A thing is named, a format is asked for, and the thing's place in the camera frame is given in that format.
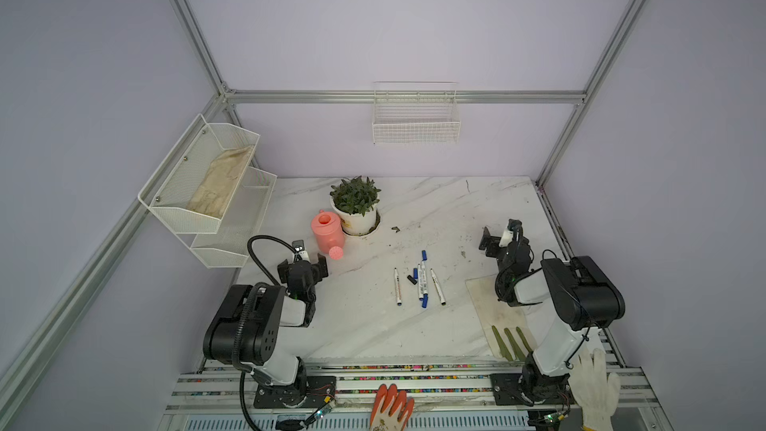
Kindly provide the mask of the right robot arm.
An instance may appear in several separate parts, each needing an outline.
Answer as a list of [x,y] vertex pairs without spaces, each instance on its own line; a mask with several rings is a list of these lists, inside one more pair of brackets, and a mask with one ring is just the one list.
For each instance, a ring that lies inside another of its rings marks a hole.
[[475,305],[497,307],[488,341],[521,367],[491,375],[496,404],[563,402],[576,358],[624,316],[622,294],[587,255],[563,261],[546,249],[537,257],[517,219],[498,237],[485,229],[479,249],[498,273]]

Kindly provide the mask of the white marker pen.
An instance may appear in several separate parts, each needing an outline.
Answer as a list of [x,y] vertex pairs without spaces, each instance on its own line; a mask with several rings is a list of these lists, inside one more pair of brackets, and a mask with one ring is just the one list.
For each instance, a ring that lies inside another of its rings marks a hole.
[[401,293],[401,281],[400,281],[400,275],[397,267],[394,267],[393,271],[393,277],[394,277],[394,291],[395,291],[395,299],[397,306],[403,305],[402,300],[402,293]]

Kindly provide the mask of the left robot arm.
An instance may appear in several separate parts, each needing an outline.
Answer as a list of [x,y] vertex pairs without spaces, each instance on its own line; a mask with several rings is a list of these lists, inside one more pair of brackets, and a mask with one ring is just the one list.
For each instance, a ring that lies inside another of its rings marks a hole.
[[316,286],[329,277],[326,257],[316,263],[284,261],[280,285],[234,285],[203,338],[206,359],[231,365],[257,384],[255,409],[321,407],[336,391],[334,377],[313,377],[302,358],[277,344],[279,331],[307,327],[316,309]]

